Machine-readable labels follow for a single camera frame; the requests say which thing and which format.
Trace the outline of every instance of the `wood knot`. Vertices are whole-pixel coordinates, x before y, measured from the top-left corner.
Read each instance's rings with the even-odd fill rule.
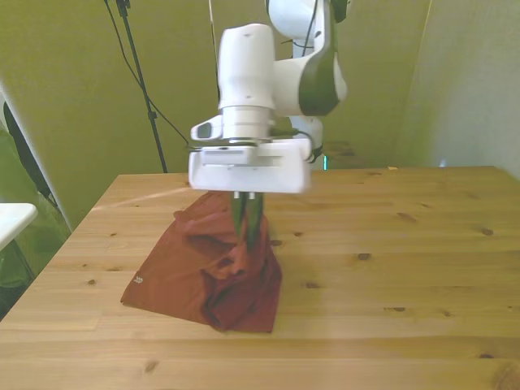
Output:
[[[366,260],[370,260],[372,257],[372,255],[370,253],[360,253],[358,256],[357,256],[357,259],[358,260],[362,260],[362,261],[366,261]]]
[[[406,222],[417,223],[418,220],[412,217],[410,214],[397,213],[397,216]]]
[[[354,152],[352,149],[347,149],[343,152],[340,152],[341,157],[355,157],[356,152]]]
[[[484,234],[485,236],[488,236],[488,237],[490,237],[493,234],[495,234],[495,232],[493,230],[486,229],[486,228],[482,229],[481,232],[482,232],[482,234]]]
[[[384,311],[399,311],[399,312],[403,312],[405,310],[406,310],[405,307],[385,307],[384,308]]]
[[[159,362],[157,360],[152,360],[150,362],[147,362],[146,366],[145,366],[145,373],[151,374],[152,372],[154,372],[154,370],[157,368],[158,365],[159,365]]]
[[[321,287],[322,286],[320,286],[316,282],[305,282],[305,288],[316,289],[316,288],[321,288]]]
[[[469,199],[475,199],[475,200],[479,200],[479,199],[480,199],[480,196],[477,195],[476,193],[471,193],[471,192],[468,191],[468,192],[466,193],[466,195],[467,195],[467,197],[468,197]]]

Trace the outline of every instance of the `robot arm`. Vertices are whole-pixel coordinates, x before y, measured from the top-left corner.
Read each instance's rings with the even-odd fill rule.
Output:
[[[315,47],[300,48],[300,58],[275,61],[269,26],[249,24],[224,32],[219,53],[221,113],[195,126],[191,134],[196,141],[219,144],[190,154],[192,187],[248,193],[300,193],[308,187],[306,160],[321,145],[321,123],[308,116],[327,115],[347,93],[337,61],[335,12],[347,1],[266,2],[273,24],[295,47]],[[319,139],[273,139],[273,114],[298,115],[291,117],[293,125],[299,124],[303,132],[314,126]]]
[[[328,115],[347,96],[347,84],[337,58],[336,21],[331,2],[270,0],[268,10],[272,23],[295,46],[294,58],[275,63],[275,113]],[[314,28],[309,30],[313,16]]]

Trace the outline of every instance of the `wood grain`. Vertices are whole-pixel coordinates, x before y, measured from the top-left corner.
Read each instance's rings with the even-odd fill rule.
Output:
[[[0,323],[0,388],[520,389],[520,184],[490,167],[327,171],[268,195],[271,335],[124,307],[186,175],[120,176]]]

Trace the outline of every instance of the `wall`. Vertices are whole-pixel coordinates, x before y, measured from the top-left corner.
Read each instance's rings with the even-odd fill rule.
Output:
[[[263,0],[213,0],[217,38],[228,26],[269,23]],[[339,56],[349,85],[347,101],[324,119],[324,140],[348,141],[356,164],[385,167],[392,157],[430,0],[353,0],[339,25]],[[281,46],[288,58],[290,45]]]
[[[74,228],[118,174],[160,172],[143,98],[102,0],[1,3],[0,85]],[[188,133],[217,107],[208,2],[131,3],[149,93]],[[268,23],[263,0],[213,3],[217,41],[226,27]],[[115,1],[110,4],[123,31]],[[350,92],[325,119],[325,141],[348,141],[361,166],[385,166],[391,157],[429,4],[355,0],[339,27]],[[277,36],[278,55],[287,58],[291,48],[282,39]],[[158,126],[171,171],[185,171],[182,142],[162,120]]]
[[[520,2],[433,0],[395,162],[520,177]]]
[[[102,0],[1,3],[0,84],[74,228],[118,174],[161,171],[144,99]],[[188,133],[217,109],[207,1],[131,3],[149,94]],[[179,137],[158,127],[171,171],[185,171]]]

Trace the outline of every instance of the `wooden table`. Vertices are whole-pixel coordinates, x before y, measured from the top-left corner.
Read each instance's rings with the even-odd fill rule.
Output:
[[[271,335],[119,303],[199,194],[185,175],[120,176],[0,323],[0,388],[520,388],[520,184],[504,172],[327,171],[268,196]]]

